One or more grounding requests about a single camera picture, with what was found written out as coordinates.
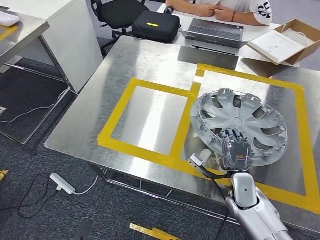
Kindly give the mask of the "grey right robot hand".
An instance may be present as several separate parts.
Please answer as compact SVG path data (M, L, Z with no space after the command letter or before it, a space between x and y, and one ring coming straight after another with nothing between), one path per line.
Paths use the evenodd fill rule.
M246 172L251 165L250 140L238 128L226 128L220 132L222 158L220 165L225 171Z

